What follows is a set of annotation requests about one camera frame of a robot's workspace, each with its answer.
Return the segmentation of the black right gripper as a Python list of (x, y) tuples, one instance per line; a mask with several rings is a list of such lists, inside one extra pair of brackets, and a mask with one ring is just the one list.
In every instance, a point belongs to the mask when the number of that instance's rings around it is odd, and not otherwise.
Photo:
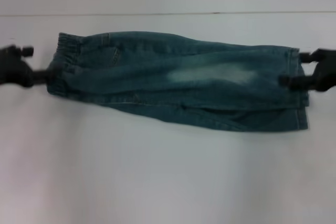
[(280, 76), (278, 83), (288, 89), (314, 89), (326, 92), (335, 86), (335, 50), (319, 48), (315, 52), (301, 52), (302, 63), (318, 62), (313, 76)]

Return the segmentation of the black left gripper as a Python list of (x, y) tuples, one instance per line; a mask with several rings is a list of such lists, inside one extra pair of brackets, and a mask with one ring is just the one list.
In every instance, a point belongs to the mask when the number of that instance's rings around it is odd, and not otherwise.
[(1, 85), (17, 84), (21, 87), (49, 84), (57, 76), (56, 69), (32, 71), (31, 67), (23, 59), (32, 57), (32, 46), (17, 47), (10, 45), (1, 48)]

